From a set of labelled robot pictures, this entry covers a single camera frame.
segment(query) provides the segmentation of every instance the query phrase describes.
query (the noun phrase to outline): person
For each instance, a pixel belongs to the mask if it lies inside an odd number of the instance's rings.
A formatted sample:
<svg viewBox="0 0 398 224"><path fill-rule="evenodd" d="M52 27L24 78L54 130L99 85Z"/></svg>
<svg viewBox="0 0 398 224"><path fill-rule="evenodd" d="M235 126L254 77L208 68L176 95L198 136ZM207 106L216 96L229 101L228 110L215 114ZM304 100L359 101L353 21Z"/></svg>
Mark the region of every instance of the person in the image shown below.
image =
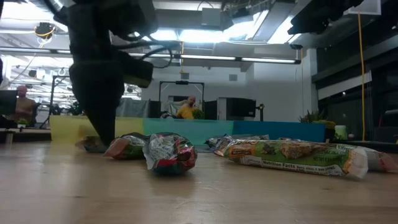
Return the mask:
<svg viewBox="0 0 398 224"><path fill-rule="evenodd" d="M183 119L193 119L193 113L197 110L193 105L196 102L196 98L194 96L188 97L186 103L178 110L176 117Z"/></svg>
<svg viewBox="0 0 398 224"><path fill-rule="evenodd" d="M6 119L1 118L2 128L16 128L18 122L21 119L26 120L28 123L32 121L33 107L36 104L34 100L28 99L26 97L27 88L26 86L17 87L18 99L15 108L15 113L6 116Z"/></svg>

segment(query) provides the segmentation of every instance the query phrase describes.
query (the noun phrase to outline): computer monitor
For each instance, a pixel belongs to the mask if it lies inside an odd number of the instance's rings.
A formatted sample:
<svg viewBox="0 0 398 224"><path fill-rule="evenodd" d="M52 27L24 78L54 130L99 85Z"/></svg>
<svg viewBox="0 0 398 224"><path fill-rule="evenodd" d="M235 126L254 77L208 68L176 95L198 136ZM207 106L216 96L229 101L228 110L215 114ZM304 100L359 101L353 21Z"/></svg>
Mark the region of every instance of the computer monitor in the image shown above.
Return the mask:
<svg viewBox="0 0 398 224"><path fill-rule="evenodd" d="M15 113L17 92L17 90L0 90L0 115Z"/></svg>

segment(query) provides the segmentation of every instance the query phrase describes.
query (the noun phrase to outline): table surface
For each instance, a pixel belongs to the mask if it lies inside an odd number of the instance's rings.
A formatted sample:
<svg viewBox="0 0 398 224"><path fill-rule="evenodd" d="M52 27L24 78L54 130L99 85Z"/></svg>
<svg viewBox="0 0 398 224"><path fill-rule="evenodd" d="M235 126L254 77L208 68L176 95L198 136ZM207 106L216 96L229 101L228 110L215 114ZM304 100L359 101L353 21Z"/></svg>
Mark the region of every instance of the table surface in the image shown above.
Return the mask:
<svg viewBox="0 0 398 224"><path fill-rule="evenodd" d="M2 224L397 223L398 174L362 181L200 153L180 177L48 142L0 145Z"/></svg>

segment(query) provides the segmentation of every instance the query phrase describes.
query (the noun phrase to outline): bald man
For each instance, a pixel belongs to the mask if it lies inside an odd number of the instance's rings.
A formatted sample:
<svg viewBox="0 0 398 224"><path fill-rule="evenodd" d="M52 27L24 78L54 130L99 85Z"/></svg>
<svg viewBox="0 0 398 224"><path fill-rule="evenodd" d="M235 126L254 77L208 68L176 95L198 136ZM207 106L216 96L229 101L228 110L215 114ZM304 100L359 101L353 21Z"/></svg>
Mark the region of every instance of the bald man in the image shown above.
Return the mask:
<svg viewBox="0 0 398 224"><path fill-rule="evenodd" d="M26 86L17 87L18 99L17 106L15 108L15 114L7 117L8 120L12 120L16 123L20 119L25 119L28 122L32 120L33 107L36 104L34 100L26 98L27 88Z"/></svg>
<svg viewBox="0 0 398 224"><path fill-rule="evenodd" d="M194 96L188 97L187 102L178 110L176 116L183 119L193 119L192 112L197 110L197 108L193 106L196 100L197 99Z"/></svg>

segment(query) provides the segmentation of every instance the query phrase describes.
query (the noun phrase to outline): yellow shirt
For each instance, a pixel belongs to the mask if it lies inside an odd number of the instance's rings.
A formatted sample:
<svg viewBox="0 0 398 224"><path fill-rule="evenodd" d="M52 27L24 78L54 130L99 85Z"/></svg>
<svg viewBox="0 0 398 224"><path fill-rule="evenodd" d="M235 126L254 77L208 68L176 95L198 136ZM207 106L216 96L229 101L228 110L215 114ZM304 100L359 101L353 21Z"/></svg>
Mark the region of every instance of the yellow shirt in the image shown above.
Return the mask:
<svg viewBox="0 0 398 224"><path fill-rule="evenodd" d="M196 109L196 107L192 107L189 105L182 106L177 112L177 117L183 119L193 119L192 112Z"/></svg>

